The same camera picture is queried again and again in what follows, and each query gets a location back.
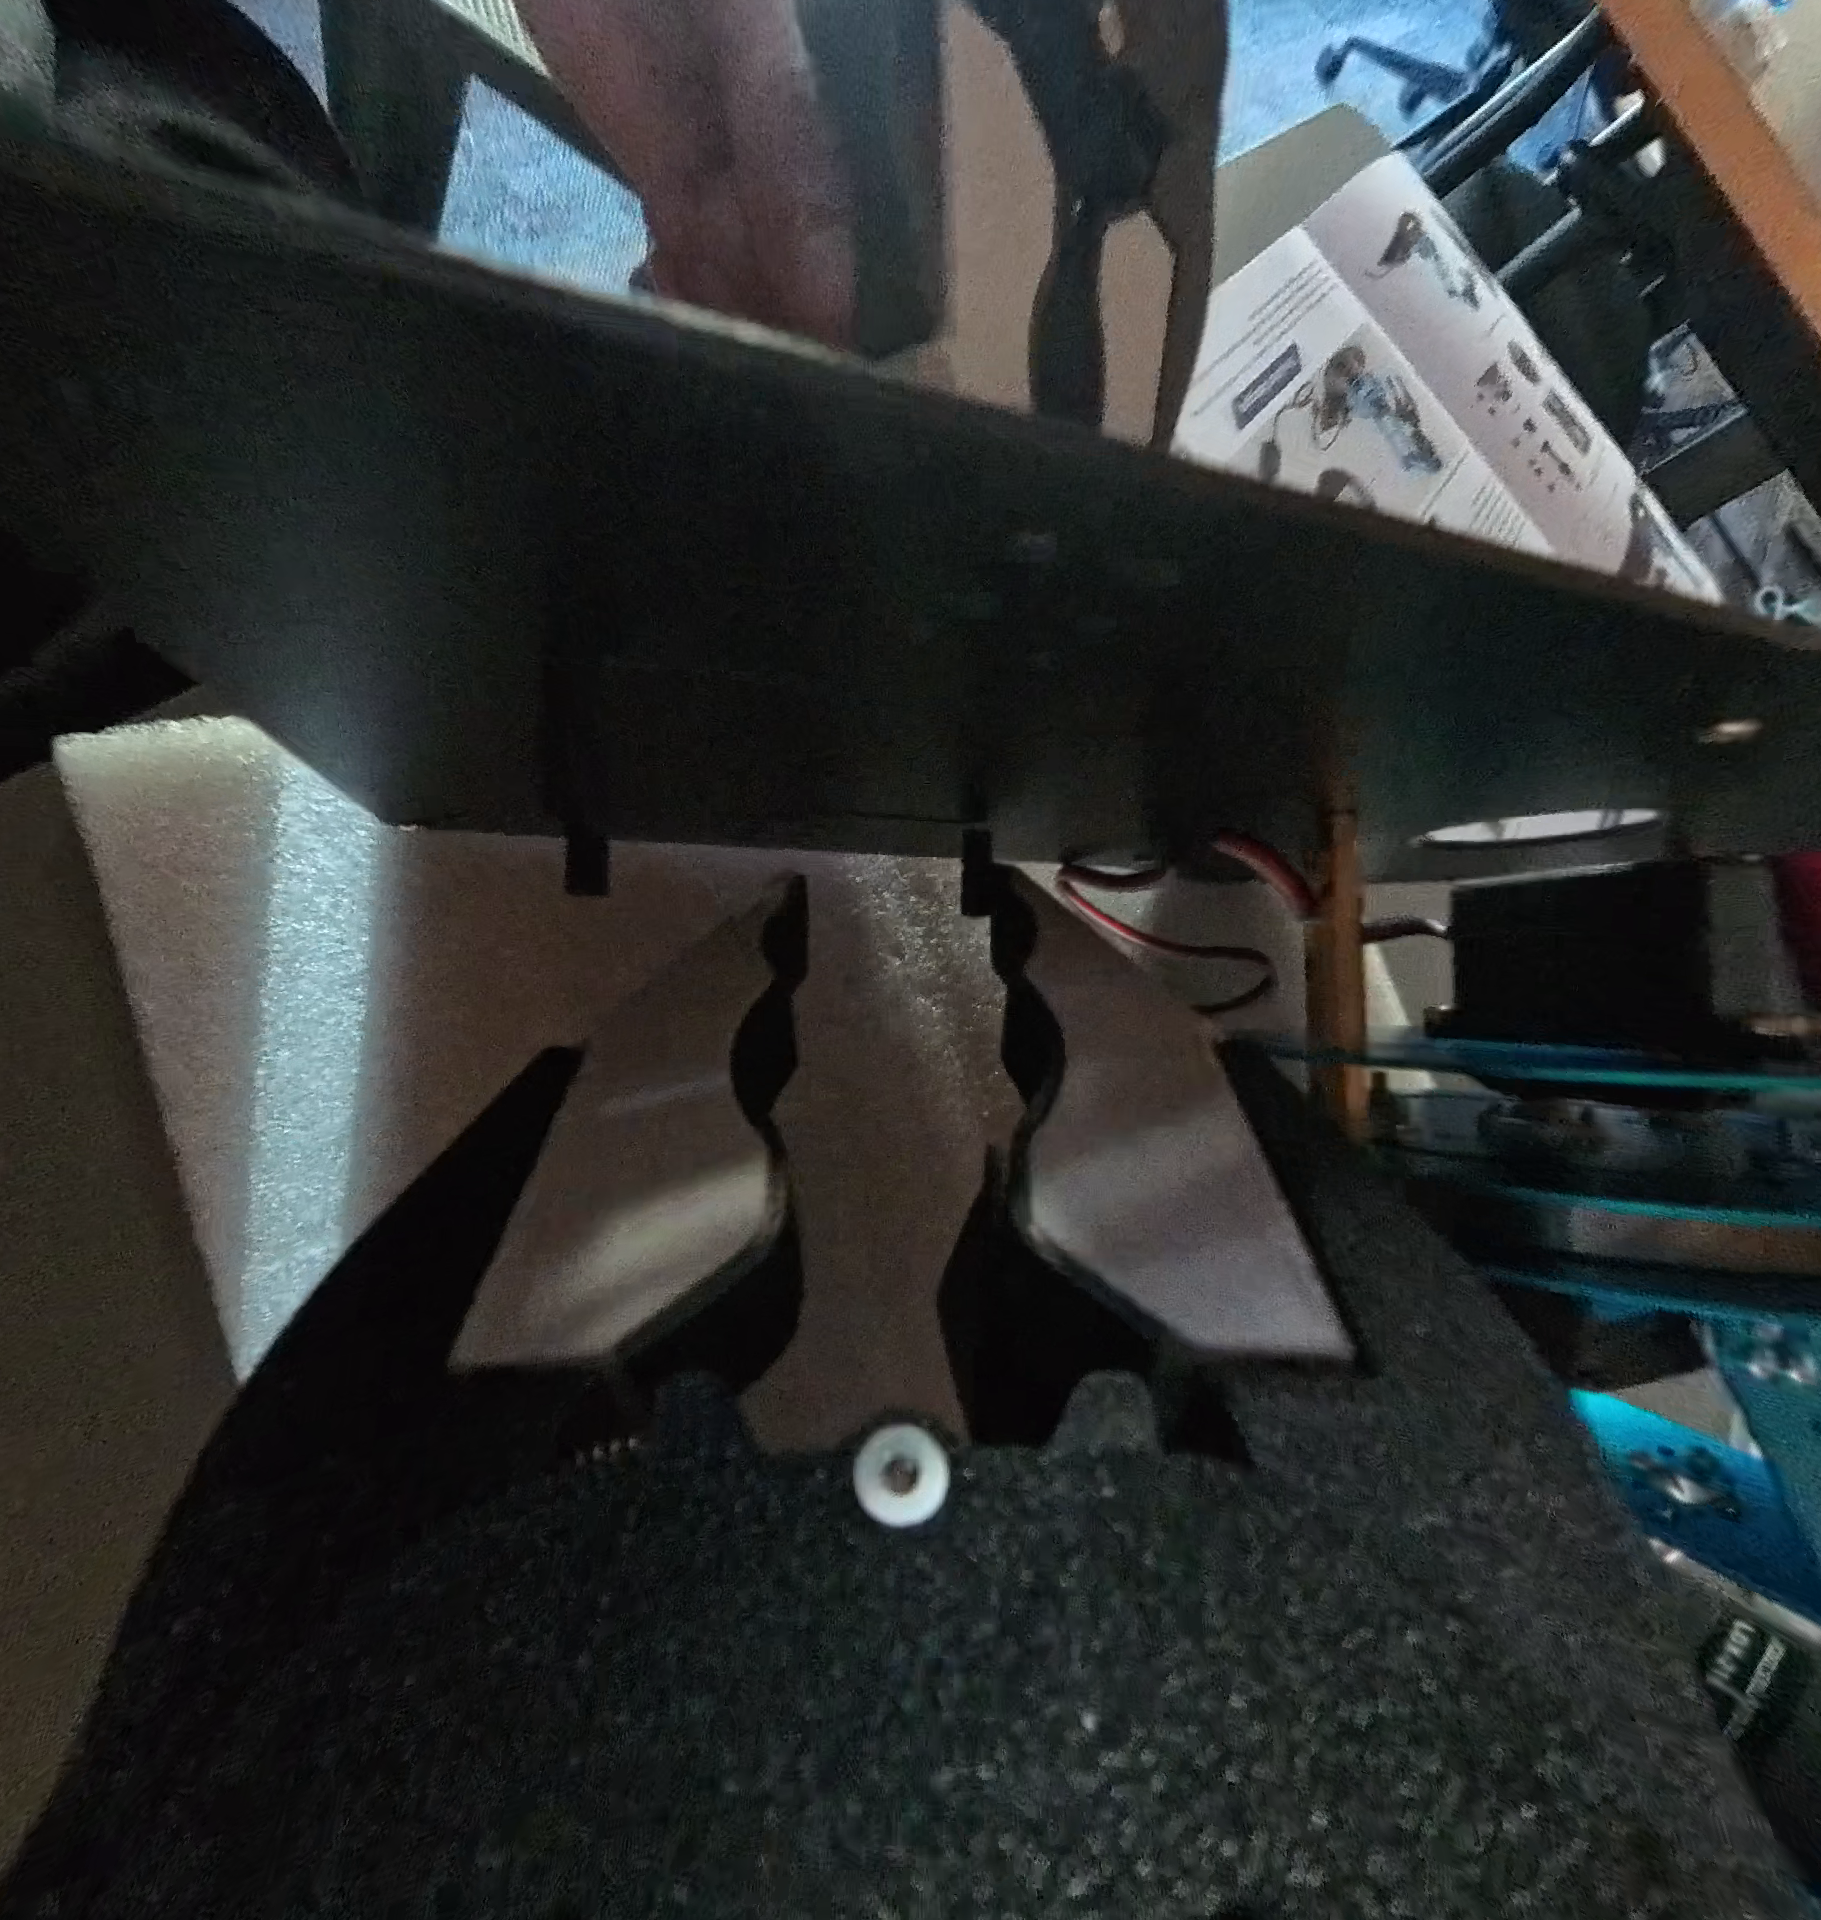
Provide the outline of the person's black clothing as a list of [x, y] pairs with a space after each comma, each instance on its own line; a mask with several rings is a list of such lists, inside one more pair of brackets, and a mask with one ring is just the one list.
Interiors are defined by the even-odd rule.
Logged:
[[[367, 207], [322, 96], [239, 5], [0, 3], [0, 129]], [[89, 580], [0, 527], [0, 783], [45, 763], [53, 738], [184, 685]]]

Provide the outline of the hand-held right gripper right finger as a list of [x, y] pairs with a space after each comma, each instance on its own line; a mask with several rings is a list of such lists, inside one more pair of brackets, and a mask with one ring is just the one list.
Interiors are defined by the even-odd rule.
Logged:
[[1197, 1360], [1355, 1358], [1202, 1017], [1020, 870], [990, 930], [1024, 1246]]

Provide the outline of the grey mesh chair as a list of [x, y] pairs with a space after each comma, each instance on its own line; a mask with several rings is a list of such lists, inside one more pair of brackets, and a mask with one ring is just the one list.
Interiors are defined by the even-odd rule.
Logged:
[[632, 287], [642, 207], [510, 3], [324, 3], [327, 102], [369, 203], [492, 263]]

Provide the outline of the printed instruction manual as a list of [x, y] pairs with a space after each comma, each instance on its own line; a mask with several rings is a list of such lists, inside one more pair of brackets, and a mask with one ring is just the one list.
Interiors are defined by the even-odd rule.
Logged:
[[1714, 574], [1405, 156], [1210, 291], [1175, 453], [1624, 586]]

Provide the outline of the brown wooden table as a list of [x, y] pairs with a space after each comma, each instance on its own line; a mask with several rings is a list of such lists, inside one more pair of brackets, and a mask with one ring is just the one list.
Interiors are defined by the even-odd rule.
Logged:
[[1821, 207], [1691, 5], [1552, 5], [1566, 27], [1500, 83], [1450, 106], [1421, 170], [1446, 196], [1577, 82], [1609, 64], [1642, 96], [1557, 163], [1566, 212], [1517, 258], [1534, 291], [1594, 258], [1642, 268], [1744, 421], [1681, 456], [1691, 486], [1744, 494], [1790, 474], [1821, 518]]

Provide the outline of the person's left forearm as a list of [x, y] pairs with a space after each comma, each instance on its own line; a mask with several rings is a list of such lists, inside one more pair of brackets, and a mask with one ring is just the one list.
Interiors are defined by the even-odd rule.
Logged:
[[658, 297], [848, 349], [855, 216], [792, 3], [526, 3], [650, 229]]

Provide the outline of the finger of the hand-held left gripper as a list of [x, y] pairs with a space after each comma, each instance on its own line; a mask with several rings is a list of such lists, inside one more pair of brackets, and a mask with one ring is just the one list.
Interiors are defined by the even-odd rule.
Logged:
[[1185, 154], [1159, 160], [1144, 203], [1118, 216], [1099, 245], [1103, 343], [1102, 426], [1167, 448], [1190, 379], [1190, 188]]
[[1031, 321], [1057, 181], [1007, 45], [971, 5], [944, 5], [946, 310], [949, 388], [1028, 415]]

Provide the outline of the black swivel chair base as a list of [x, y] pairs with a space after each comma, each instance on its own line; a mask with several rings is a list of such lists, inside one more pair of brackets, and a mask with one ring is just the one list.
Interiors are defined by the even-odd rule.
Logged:
[[1336, 88], [1350, 64], [1369, 64], [1399, 83], [1399, 112], [1405, 121], [1428, 106], [1448, 106], [1473, 83], [1468, 68], [1431, 61], [1399, 45], [1384, 45], [1368, 37], [1345, 37], [1324, 45], [1314, 61], [1314, 75], [1323, 88]]

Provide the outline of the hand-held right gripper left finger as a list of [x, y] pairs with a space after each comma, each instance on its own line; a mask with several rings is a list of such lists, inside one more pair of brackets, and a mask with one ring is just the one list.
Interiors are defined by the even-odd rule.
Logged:
[[775, 877], [592, 1028], [452, 1345], [455, 1369], [650, 1350], [781, 1246], [809, 893]]

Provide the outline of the white foam sheet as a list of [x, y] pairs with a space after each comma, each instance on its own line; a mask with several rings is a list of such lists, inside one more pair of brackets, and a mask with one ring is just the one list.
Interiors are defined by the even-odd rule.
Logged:
[[934, 1289], [1015, 1116], [947, 859], [621, 842], [610, 897], [572, 901], [562, 842], [383, 826], [240, 718], [74, 733], [56, 770], [240, 1381], [531, 1057], [782, 872], [811, 940], [782, 1114], [827, 1161], [830, 1277]]

